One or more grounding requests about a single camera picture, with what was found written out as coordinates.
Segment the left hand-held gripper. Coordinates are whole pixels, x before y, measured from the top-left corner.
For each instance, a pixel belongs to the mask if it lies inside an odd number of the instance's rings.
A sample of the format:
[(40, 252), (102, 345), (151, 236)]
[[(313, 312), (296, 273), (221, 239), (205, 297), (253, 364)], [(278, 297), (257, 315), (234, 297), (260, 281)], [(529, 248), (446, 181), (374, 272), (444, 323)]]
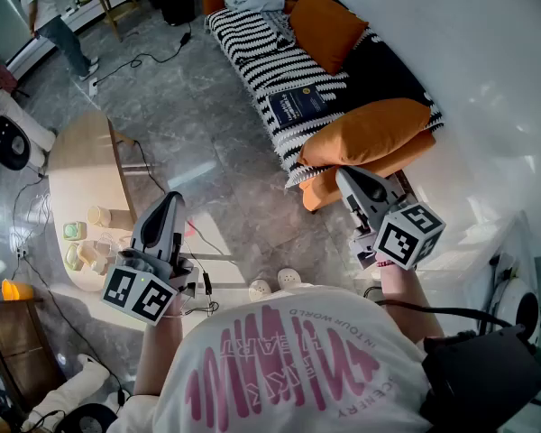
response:
[(198, 269), (180, 253), (185, 222), (180, 193), (155, 200), (136, 221), (130, 245), (108, 266), (101, 301), (155, 326), (178, 295), (194, 298)]

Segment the dark blue book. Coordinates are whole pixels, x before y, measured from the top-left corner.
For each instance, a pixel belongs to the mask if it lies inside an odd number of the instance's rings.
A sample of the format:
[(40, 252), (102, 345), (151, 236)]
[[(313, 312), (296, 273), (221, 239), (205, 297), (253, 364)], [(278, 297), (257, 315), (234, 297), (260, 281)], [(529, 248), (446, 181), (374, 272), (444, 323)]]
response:
[(328, 110), (328, 104), (316, 85), (273, 93), (269, 95), (268, 101), (279, 130), (319, 118)]

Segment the person's left forearm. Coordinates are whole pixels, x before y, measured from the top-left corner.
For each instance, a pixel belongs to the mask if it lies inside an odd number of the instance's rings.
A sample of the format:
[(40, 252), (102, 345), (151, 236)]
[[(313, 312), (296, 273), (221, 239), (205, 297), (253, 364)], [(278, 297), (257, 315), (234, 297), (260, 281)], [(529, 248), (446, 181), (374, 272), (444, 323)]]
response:
[(147, 326), (142, 341), (134, 395), (159, 396), (183, 339), (182, 298), (177, 295), (155, 326)]

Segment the green square container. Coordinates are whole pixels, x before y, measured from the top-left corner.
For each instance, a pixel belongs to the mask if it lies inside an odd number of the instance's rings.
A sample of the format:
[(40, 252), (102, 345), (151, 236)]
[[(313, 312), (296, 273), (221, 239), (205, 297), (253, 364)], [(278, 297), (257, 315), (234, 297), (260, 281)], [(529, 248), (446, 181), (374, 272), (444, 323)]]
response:
[(63, 239), (71, 242), (87, 238), (87, 224), (82, 221), (70, 222), (63, 225)]

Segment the light wooden oval table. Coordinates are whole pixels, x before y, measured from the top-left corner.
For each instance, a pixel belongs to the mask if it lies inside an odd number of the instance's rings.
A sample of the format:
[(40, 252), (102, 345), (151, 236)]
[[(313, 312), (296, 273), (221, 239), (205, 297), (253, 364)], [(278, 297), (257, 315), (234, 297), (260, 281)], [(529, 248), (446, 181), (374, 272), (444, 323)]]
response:
[[(117, 244), (133, 231), (136, 214), (125, 184), (117, 143), (133, 140), (117, 134), (105, 113), (93, 110), (74, 119), (61, 132), (50, 151), (48, 182), (50, 203), (60, 255), (71, 241), (63, 239), (63, 225), (87, 224), (87, 240), (96, 242), (109, 233)], [(87, 211), (105, 207), (112, 214), (109, 227), (91, 225)]]

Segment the person's left white slipper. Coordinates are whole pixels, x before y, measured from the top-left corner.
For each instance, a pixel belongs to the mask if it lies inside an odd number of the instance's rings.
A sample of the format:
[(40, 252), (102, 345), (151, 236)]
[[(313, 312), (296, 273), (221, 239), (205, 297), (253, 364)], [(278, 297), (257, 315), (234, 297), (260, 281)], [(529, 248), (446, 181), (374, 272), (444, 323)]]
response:
[(264, 279), (256, 279), (249, 286), (249, 298), (251, 302), (266, 299), (271, 294), (271, 286)]

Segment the person's white slipper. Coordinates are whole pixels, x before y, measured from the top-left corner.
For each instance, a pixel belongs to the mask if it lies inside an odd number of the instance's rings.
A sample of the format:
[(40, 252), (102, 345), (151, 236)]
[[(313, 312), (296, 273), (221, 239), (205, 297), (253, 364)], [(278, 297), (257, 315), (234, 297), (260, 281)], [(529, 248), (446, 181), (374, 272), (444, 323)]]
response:
[(249, 298), (251, 302), (266, 299), (271, 294), (271, 286), (264, 279), (256, 279), (249, 286)]
[(292, 268), (283, 268), (278, 272), (277, 281), (282, 290), (297, 287), (302, 284), (299, 273)]

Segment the person's right white slipper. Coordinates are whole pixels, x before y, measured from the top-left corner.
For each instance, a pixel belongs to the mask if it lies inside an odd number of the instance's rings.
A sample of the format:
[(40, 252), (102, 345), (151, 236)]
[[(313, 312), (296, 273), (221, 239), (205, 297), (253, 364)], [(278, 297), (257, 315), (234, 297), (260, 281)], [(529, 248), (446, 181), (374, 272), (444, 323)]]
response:
[(299, 273), (292, 268), (283, 268), (278, 272), (277, 281), (282, 290), (297, 287), (302, 284)]

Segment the person's white printed t-shirt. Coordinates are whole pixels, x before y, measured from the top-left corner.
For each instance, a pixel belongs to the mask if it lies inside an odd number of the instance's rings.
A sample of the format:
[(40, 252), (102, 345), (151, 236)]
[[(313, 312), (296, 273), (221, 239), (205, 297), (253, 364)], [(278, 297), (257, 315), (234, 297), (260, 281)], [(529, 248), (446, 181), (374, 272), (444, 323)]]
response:
[(426, 433), (423, 358), (373, 302), (297, 287), (194, 327), (107, 433)]

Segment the white side table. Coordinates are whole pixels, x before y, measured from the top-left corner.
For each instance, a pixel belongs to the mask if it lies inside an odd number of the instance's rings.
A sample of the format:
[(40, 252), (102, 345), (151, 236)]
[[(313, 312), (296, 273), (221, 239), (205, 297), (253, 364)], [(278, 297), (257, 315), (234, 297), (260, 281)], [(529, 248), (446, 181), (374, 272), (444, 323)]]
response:
[(528, 291), (537, 294), (530, 241), (530, 226), (522, 211), (445, 233), (434, 252), (417, 266), (429, 304), (486, 311), (497, 277), (507, 269), (513, 279), (520, 279)]

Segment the glowing orange lamp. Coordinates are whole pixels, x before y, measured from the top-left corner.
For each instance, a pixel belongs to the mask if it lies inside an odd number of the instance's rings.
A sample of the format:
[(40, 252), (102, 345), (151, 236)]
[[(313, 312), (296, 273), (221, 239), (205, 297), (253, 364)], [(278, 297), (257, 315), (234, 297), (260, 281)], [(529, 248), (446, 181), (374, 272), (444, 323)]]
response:
[(4, 279), (1, 285), (1, 292), (3, 300), (5, 301), (28, 300), (34, 298), (32, 285), (19, 281)]

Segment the grey plaid garment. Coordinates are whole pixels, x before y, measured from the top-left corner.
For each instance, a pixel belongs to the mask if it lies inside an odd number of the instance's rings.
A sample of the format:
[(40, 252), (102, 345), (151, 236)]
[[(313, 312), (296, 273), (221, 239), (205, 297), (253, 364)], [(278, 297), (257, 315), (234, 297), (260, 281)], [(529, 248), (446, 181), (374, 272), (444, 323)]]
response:
[(292, 43), (296, 40), (294, 32), (289, 24), (289, 15), (283, 11), (262, 11), (261, 17), (270, 28), (285, 41)]

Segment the dark wooden cabinet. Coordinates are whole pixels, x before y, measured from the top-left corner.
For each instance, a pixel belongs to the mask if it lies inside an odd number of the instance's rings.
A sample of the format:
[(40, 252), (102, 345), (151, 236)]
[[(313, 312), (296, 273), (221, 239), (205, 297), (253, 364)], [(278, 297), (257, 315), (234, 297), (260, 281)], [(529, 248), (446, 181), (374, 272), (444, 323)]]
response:
[(0, 301), (0, 380), (23, 414), (67, 380), (44, 333), (34, 299)]

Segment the black equipment pack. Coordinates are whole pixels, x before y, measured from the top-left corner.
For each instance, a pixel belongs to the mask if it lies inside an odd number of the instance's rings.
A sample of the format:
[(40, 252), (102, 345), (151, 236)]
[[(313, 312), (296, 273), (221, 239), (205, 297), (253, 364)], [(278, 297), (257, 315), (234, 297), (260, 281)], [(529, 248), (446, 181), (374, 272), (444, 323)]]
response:
[(428, 433), (497, 433), (541, 391), (541, 348), (522, 325), (423, 340)]

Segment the white low cabinet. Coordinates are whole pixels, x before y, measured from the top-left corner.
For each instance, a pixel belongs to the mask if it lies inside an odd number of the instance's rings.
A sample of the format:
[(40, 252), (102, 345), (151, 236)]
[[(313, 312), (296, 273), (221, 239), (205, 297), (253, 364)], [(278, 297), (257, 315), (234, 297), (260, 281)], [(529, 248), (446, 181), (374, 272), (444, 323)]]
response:
[[(75, 33), (85, 30), (88, 26), (100, 21), (104, 16), (104, 10), (98, 0), (93, 0), (74, 13), (62, 15), (62, 20)], [(18, 50), (7, 62), (6, 66), (17, 79), (22, 78), (42, 58), (55, 50), (55, 46), (46, 39), (30, 40)]]

